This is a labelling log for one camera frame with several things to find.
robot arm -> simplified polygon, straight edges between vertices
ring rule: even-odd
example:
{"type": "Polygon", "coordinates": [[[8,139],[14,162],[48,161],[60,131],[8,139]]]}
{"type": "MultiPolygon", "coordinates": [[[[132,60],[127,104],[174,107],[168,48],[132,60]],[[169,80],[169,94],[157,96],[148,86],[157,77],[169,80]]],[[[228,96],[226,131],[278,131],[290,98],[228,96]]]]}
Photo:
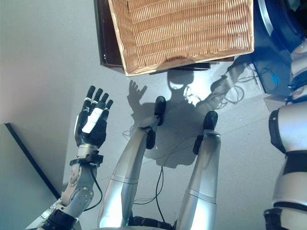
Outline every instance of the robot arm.
{"type": "Polygon", "coordinates": [[[70,230],[83,211],[95,207],[88,208],[94,197],[93,184],[97,184],[97,168],[103,160],[98,149],[106,139],[106,120],[113,101],[106,104],[107,93],[99,100],[102,89],[97,90],[92,101],[94,91],[95,87],[91,86],[77,116],[74,133],[79,148],[76,159],[70,161],[68,186],[62,193],[61,203],[38,229],[70,230]]]}
{"type": "Polygon", "coordinates": [[[267,230],[307,226],[307,40],[291,57],[291,95],[269,118],[271,143],[285,154],[285,163],[275,185],[274,208],[264,212],[267,230]]]}

black strip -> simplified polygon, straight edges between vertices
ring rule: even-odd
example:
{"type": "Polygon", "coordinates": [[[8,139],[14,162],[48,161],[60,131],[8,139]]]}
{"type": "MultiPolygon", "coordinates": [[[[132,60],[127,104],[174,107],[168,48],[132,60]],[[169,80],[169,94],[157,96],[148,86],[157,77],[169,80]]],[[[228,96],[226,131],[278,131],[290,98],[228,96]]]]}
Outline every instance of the black strip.
{"type": "Polygon", "coordinates": [[[307,71],[304,71],[295,76],[291,82],[292,91],[297,90],[299,87],[307,85],[307,71]]]}
{"type": "Polygon", "coordinates": [[[32,155],[30,154],[30,152],[28,151],[28,149],[25,147],[25,145],[23,144],[23,142],[20,140],[19,136],[17,135],[17,133],[15,132],[15,130],[13,129],[13,127],[11,126],[10,123],[5,123],[6,128],[9,130],[9,132],[11,133],[11,135],[13,136],[13,138],[15,139],[15,141],[17,142],[17,144],[19,145],[19,147],[22,149],[22,151],[24,152],[25,156],[28,158],[28,160],[30,161],[30,163],[32,164],[32,166],[35,168],[35,170],[37,171],[37,173],[40,175],[40,177],[43,179],[43,181],[45,182],[45,184],[47,185],[47,187],[50,189],[50,191],[52,192],[52,194],[55,196],[56,199],[59,199],[61,196],[60,194],[57,192],[57,190],[55,189],[55,187],[52,185],[52,183],[50,182],[50,180],[46,177],[46,175],[44,174],[44,172],[40,169],[39,165],[36,163],[36,161],[34,160],[34,158],[32,157],[32,155]]]}
{"type": "Polygon", "coordinates": [[[94,10],[96,19],[96,30],[97,30],[97,40],[98,40],[98,51],[100,57],[100,65],[106,63],[106,43],[104,34],[104,23],[101,23],[101,13],[103,12],[102,4],[100,0],[94,0],[94,10]]]}
{"type": "Polygon", "coordinates": [[[283,142],[280,138],[279,128],[278,128],[278,110],[274,110],[269,118],[269,130],[271,136],[271,144],[278,148],[282,153],[286,153],[283,146],[283,142]]]}
{"type": "Polygon", "coordinates": [[[288,207],[307,212],[307,206],[291,202],[277,202],[274,204],[274,207],[288,207]]]}
{"type": "Polygon", "coordinates": [[[307,173],[307,151],[293,151],[287,153],[287,163],[283,174],[306,172],[307,173]]]}
{"type": "Polygon", "coordinates": [[[282,209],[272,208],[264,212],[266,230],[288,230],[282,227],[282,209]]]}

robot finger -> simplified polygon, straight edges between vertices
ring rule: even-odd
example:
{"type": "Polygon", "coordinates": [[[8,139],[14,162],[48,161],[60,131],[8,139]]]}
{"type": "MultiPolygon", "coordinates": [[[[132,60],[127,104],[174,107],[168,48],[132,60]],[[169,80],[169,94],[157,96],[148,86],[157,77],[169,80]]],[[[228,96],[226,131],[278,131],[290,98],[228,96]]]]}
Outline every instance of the robot finger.
{"type": "Polygon", "coordinates": [[[105,121],[107,120],[107,117],[109,116],[109,111],[110,111],[112,104],[113,104],[113,101],[109,100],[106,104],[104,111],[101,114],[101,118],[104,119],[105,121]]]}
{"type": "Polygon", "coordinates": [[[93,101],[92,101],[92,104],[91,104],[91,110],[90,110],[90,112],[92,112],[93,109],[94,109],[94,108],[96,107],[96,105],[98,104],[98,101],[99,101],[99,98],[100,98],[102,92],[103,92],[103,90],[100,89],[100,88],[97,90],[97,92],[96,92],[96,94],[95,94],[95,97],[94,97],[94,99],[93,99],[93,101]]]}
{"type": "Polygon", "coordinates": [[[87,92],[86,98],[82,106],[82,111],[90,112],[92,96],[94,91],[95,91],[95,86],[92,85],[87,92]]]}
{"type": "Polygon", "coordinates": [[[98,104],[96,105],[95,108],[104,109],[105,106],[106,106],[106,100],[107,100],[108,96],[109,96],[109,94],[105,93],[102,96],[101,100],[98,102],[98,104]]]}

white joint cover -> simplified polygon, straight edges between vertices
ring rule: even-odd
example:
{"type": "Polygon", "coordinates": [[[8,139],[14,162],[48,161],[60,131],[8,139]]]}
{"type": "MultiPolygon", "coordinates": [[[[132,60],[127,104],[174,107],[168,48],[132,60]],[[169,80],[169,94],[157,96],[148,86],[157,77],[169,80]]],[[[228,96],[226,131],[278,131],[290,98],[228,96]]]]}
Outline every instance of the white joint cover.
{"type": "Polygon", "coordinates": [[[82,132],[90,133],[93,130],[93,128],[96,125],[100,115],[102,114],[102,111],[103,110],[100,109],[100,108],[95,108],[93,110],[92,114],[88,116],[85,126],[82,128],[82,132]]]}

robot forearm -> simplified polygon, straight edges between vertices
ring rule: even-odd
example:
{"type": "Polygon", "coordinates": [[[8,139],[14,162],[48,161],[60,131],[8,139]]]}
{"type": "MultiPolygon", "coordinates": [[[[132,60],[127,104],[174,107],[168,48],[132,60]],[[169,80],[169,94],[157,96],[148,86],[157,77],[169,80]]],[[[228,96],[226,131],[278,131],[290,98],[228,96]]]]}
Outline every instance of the robot forearm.
{"type": "Polygon", "coordinates": [[[94,192],[94,178],[102,156],[93,146],[80,146],[77,159],[70,162],[71,174],[68,186],[62,193],[62,202],[43,225],[45,230],[70,230],[77,218],[88,208],[94,192]]]}

